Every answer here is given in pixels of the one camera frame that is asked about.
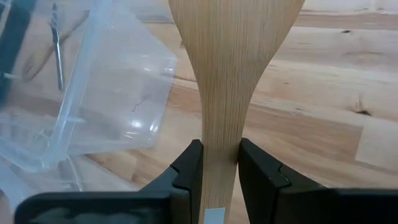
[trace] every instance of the white label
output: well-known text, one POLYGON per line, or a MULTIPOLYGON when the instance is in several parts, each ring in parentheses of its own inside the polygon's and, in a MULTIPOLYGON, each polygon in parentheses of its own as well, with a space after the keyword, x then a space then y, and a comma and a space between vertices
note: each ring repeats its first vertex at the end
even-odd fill
POLYGON ((205 224, 224 224, 225 208, 205 210, 205 224))

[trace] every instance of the clamp jaw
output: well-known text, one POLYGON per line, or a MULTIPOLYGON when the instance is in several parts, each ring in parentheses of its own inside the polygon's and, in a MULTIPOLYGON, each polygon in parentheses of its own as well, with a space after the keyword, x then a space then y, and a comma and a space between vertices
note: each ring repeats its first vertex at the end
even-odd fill
MULTIPOLYGON (((245 138, 238 164, 250 224, 398 223, 398 190, 326 188, 245 138)), ((87 214, 92 220, 85 223, 106 218, 120 224, 197 224, 202 170, 203 146, 194 140, 169 168, 138 192, 36 195, 19 205, 15 224, 32 220, 50 224, 86 218, 87 214), (117 220, 121 215, 128 222, 117 220)))

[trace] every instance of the bamboo spatula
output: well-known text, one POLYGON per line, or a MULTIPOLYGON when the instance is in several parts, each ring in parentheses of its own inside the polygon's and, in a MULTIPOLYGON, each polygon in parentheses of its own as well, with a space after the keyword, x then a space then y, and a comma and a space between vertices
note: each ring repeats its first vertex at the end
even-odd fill
POLYGON ((225 208, 224 216, 228 217, 250 99, 303 3, 304 0, 169 0, 201 98, 201 222, 209 208, 225 208))

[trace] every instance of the metal drill bit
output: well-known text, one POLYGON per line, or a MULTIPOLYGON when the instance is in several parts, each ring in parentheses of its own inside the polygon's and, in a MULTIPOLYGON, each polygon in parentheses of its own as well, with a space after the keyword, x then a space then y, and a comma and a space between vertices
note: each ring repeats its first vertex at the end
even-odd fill
POLYGON ((58 32, 58 7, 55 3, 52 5, 52 17, 50 27, 52 32, 52 42, 54 43, 55 47, 55 59, 57 61, 58 89, 60 91, 63 91, 63 68, 60 49, 60 35, 58 32))

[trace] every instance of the spatula head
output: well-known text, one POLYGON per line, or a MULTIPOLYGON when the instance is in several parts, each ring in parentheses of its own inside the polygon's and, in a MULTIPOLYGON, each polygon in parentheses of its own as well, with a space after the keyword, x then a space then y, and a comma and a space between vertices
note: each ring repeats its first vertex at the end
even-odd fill
POLYGON ((202 76, 209 75, 227 75, 232 80, 250 78, 256 84, 303 3, 304 0, 169 0, 199 86, 202 76))

